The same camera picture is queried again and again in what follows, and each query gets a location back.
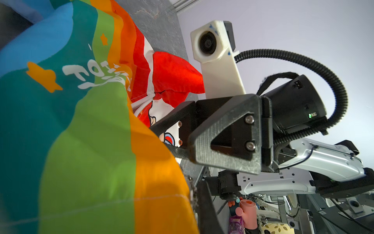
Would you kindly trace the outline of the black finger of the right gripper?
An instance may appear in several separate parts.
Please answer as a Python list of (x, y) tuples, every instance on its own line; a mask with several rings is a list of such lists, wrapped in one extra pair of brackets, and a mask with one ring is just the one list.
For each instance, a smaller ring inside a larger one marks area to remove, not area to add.
[[(191, 119), (196, 116), (196, 102), (195, 101), (185, 101), (179, 104), (175, 109), (173, 109), (164, 118), (156, 122), (150, 127), (150, 130), (158, 137), (166, 132), (170, 127), (179, 121), (190, 122), (191, 129), (188, 130), (187, 137), (192, 133), (192, 128), (196, 126), (196, 121), (191, 121)], [(175, 158), (180, 158), (183, 160), (189, 159), (189, 153), (187, 146), (176, 147), (164, 143), (167, 149), (172, 153)]]

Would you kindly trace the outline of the pink plastic bottle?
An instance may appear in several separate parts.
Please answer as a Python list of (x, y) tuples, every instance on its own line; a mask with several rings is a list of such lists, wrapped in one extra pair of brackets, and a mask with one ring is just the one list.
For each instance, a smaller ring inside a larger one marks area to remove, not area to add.
[(255, 230), (258, 228), (257, 205), (255, 202), (247, 199), (241, 200), (235, 213), (243, 219), (244, 227), (246, 229)]

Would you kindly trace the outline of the colourful rainbow kids jacket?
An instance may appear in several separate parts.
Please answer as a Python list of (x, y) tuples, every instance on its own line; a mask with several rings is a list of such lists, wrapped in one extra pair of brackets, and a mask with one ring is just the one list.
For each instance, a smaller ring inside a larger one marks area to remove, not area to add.
[(115, 1), (4, 4), (32, 26), (1, 50), (1, 233), (198, 233), (177, 126), (151, 127), (201, 73)]

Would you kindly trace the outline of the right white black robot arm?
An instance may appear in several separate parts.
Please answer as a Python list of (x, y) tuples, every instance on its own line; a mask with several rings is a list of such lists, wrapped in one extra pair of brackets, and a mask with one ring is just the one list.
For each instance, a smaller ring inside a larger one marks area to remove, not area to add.
[(374, 172), (362, 166), (350, 145), (306, 138), (272, 142), (272, 103), (247, 95), (240, 82), (204, 81), (206, 100), (186, 101), (151, 126), (156, 135), (180, 122), (176, 158), (219, 167), (206, 178), (213, 196), (228, 201), (249, 194), (319, 194), (354, 197), (374, 188)]

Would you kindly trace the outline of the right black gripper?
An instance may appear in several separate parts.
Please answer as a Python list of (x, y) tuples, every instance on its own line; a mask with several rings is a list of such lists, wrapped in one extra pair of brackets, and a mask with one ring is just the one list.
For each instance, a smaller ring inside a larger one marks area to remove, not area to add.
[(196, 121), (181, 121), (193, 163), (257, 175), (273, 153), (271, 101), (254, 94), (196, 101)]

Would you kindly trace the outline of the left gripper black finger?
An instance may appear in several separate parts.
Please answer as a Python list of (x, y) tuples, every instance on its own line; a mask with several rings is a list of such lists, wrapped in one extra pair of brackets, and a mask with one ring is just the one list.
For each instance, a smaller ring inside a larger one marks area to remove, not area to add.
[(194, 209), (198, 214), (200, 234), (224, 234), (214, 210), (207, 182), (200, 181), (194, 189)]

